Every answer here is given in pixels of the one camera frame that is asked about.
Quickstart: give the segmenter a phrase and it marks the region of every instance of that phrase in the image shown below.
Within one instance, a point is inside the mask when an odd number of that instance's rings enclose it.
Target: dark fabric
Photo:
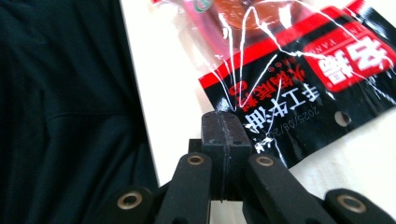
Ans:
[[[0,178],[1,223],[157,188],[119,1],[0,0]]]

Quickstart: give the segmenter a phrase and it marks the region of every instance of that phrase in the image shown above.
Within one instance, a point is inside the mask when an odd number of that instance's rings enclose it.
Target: green circular logo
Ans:
[[[194,8],[197,12],[205,12],[212,6],[213,0],[194,0]]]

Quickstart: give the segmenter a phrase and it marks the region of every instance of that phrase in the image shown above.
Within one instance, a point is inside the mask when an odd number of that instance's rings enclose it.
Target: white table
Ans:
[[[396,24],[389,1],[367,1]],[[345,5],[344,0],[333,3]],[[121,0],[121,5],[153,159],[163,185],[172,179],[179,158],[187,153],[189,139],[201,137],[201,116],[213,107],[198,82],[200,72],[182,47],[190,42],[180,40],[170,20],[172,8],[158,13],[149,0]],[[352,189],[396,218],[395,120],[396,110],[392,109],[290,171],[319,198],[329,189]],[[241,203],[212,203],[211,223],[246,223]]]

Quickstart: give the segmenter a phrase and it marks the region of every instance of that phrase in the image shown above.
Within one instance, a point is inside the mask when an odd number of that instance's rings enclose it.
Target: red label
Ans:
[[[304,48],[304,56],[329,91],[344,90],[396,62],[393,49],[358,22],[311,42]]]

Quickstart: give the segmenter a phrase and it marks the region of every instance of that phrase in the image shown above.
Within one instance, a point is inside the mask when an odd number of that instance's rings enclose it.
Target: plastic package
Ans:
[[[396,104],[396,29],[365,1],[156,4],[177,7],[214,108],[234,113],[258,153],[287,167]]]

